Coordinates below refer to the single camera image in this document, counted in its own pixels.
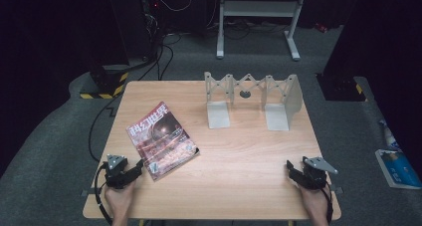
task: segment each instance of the metal frame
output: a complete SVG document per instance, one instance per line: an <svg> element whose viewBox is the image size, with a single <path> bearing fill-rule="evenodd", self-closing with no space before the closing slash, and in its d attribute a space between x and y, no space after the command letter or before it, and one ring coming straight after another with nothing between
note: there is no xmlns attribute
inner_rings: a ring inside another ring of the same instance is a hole
<svg viewBox="0 0 422 226"><path fill-rule="evenodd" d="M301 15L304 0L293 2L264 1L225 1L220 0L220 16L217 38L217 59L224 58L224 17L225 16L262 16L292 17L290 30L285 31L286 41L294 61L301 59L293 35Z"/></svg>
<svg viewBox="0 0 422 226"><path fill-rule="evenodd" d="M210 128L230 126L227 99L231 105L234 103L235 89L239 89L240 93L244 94L244 98L247 98L247 95L253 89L259 89L262 92L261 104L265 110L269 130L289 130L293 115L302 107L303 95L296 75L290 75L283 81L276 81L270 75L259 81L250 74L239 81L230 74L220 81L213 79L209 72L205 72L204 77ZM252 85L244 86L246 81L252 82ZM213 94L217 90L222 90L225 93L224 101L213 101ZM278 103L268 103L267 96L274 91L280 93L280 100Z"/></svg>

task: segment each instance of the hazard tape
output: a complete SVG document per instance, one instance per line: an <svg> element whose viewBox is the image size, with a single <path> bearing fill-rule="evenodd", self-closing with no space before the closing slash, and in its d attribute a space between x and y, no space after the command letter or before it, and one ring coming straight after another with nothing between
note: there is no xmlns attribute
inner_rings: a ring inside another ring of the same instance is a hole
<svg viewBox="0 0 422 226"><path fill-rule="evenodd" d="M82 99L113 99L121 94L124 87L124 82L127 79L128 73L123 74L118 82L118 86L114 91L108 93L80 93Z"/></svg>

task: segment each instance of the gray carpet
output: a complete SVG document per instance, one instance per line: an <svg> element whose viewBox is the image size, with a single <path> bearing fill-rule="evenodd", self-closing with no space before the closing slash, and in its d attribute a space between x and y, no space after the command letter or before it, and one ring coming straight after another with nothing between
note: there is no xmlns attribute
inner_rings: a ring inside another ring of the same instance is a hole
<svg viewBox="0 0 422 226"><path fill-rule="evenodd" d="M367 102L327 102L315 73L321 73L340 29L323 34L297 29L295 40L302 59L293 62L282 32L251 33L240 40L226 38L225 58L215 59L216 37L170 36L165 39L174 57L163 80L203 80L211 72L215 79L233 74L236 79L252 74L256 79L273 75L276 80L297 74L303 89L322 155L339 175L332 183L342 211L331 225L422 225L422 191L389 188L374 151L385 148L378 121L382 115L365 78L356 78L368 96ZM226 31L232 38L244 32ZM160 70L170 59L164 49ZM135 81L147 68L132 71ZM91 187L98 164L88 151L89 131L96 115L109 100L82 100L81 89L88 74L75 79L71 98L48 115L18 152L0 181L0 225L106 225L103 219L86 219L82 212L84 189ZM144 78L157 80L155 67ZM119 99L111 104L116 111ZM93 153L100 157L113 122L109 111L101 113L92 137ZM274 221L166 221L164 225L287 225ZM147 221L147 225L158 222ZM131 219L129 225L138 225ZM298 225L310 225L308 221Z"/></svg>

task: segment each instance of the wrist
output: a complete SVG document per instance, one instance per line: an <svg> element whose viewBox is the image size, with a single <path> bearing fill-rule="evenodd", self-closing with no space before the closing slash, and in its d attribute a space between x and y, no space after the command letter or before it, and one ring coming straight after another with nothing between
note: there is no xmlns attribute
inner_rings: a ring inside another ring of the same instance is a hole
<svg viewBox="0 0 422 226"><path fill-rule="evenodd" d="M115 215L114 218L112 219L112 226L126 226L126 225L127 225L127 216L125 215L120 215L120 216Z"/></svg>
<svg viewBox="0 0 422 226"><path fill-rule="evenodd" d="M311 221L313 222L313 226L327 226L328 222L326 221L326 218L324 216L321 216L320 214L312 215L310 213Z"/></svg>

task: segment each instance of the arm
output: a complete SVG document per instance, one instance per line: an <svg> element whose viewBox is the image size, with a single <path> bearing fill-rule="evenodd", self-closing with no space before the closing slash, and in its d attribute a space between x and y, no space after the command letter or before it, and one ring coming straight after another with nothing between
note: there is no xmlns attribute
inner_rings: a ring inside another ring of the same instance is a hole
<svg viewBox="0 0 422 226"><path fill-rule="evenodd" d="M133 189L136 180L132 181L124 189L105 188L105 200L113 215L112 226L127 225L128 209L133 198Z"/></svg>
<svg viewBox="0 0 422 226"><path fill-rule="evenodd" d="M302 200L304 202L305 209L310 215L311 221L314 226L327 226L326 211L327 203L323 193L317 190L305 189L299 185L299 189L302 193ZM325 193L329 195L329 189L326 186L324 189Z"/></svg>

